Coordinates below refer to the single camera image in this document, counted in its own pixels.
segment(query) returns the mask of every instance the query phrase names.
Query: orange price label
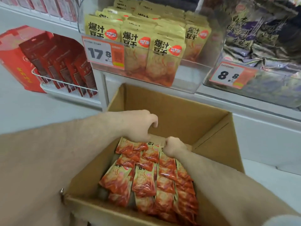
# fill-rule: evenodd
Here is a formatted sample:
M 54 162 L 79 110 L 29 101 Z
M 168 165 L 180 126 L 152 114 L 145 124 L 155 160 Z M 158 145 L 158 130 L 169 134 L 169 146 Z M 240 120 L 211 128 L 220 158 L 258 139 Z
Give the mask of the orange price label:
M 82 36 L 89 62 L 124 70 L 124 46 Z
M 254 78 L 256 72 L 257 70 L 253 68 L 221 62 L 209 81 L 242 89 L 248 81 Z

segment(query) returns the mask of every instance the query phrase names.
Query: price label 17.8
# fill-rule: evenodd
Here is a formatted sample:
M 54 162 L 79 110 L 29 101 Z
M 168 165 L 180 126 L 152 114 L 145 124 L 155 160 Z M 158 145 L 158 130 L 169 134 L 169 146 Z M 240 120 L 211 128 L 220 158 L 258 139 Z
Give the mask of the price label 17.8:
M 256 69 L 221 62 L 209 81 L 242 89 L 255 76 L 256 72 Z
M 124 46 L 82 36 L 89 62 L 124 70 Z

